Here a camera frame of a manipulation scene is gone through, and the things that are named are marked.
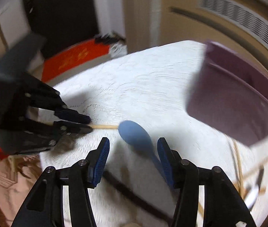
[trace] plastic spoon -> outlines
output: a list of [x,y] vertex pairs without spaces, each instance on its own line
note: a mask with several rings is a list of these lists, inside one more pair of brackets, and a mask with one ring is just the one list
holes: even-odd
[[139,124],[126,120],[119,124],[118,132],[121,138],[129,145],[131,145],[136,151],[142,152],[149,156],[154,163],[156,169],[161,176],[165,179],[162,164],[154,153],[153,143],[146,132]]

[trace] doorway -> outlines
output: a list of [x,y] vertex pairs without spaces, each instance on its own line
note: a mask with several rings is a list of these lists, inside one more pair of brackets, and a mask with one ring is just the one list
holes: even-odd
[[32,31],[47,38],[45,59],[99,33],[94,0],[23,1]]

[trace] blue gripper pad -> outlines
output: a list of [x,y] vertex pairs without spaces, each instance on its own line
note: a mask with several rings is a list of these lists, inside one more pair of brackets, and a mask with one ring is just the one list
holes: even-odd
[[86,160],[89,162],[87,179],[94,187],[96,187],[101,180],[109,151],[110,141],[108,138],[103,137],[97,149],[90,151],[86,157]]
[[157,152],[163,167],[163,171],[165,172],[167,184],[170,187],[174,187],[175,182],[173,177],[173,164],[175,162],[175,158],[167,141],[163,137],[159,138],[157,142]]

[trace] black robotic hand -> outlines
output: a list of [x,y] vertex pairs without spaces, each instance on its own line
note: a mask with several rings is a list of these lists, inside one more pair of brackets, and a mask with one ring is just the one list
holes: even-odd
[[[0,59],[0,147],[6,154],[50,150],[62,135],[92,132],[89,116],[69,109],[57,90],[27,73],[44,42],[42,36],[31,33]],[[27,117],[28,107],[52,110],[64,121],[36,122]]]

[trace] door mat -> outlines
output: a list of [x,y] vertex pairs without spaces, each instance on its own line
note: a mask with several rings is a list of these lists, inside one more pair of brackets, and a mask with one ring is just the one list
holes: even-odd
[[94,39],[76,44],[45,60],[41,80],[48,82],[67,70],[108,53],[109,45],[95,44]]

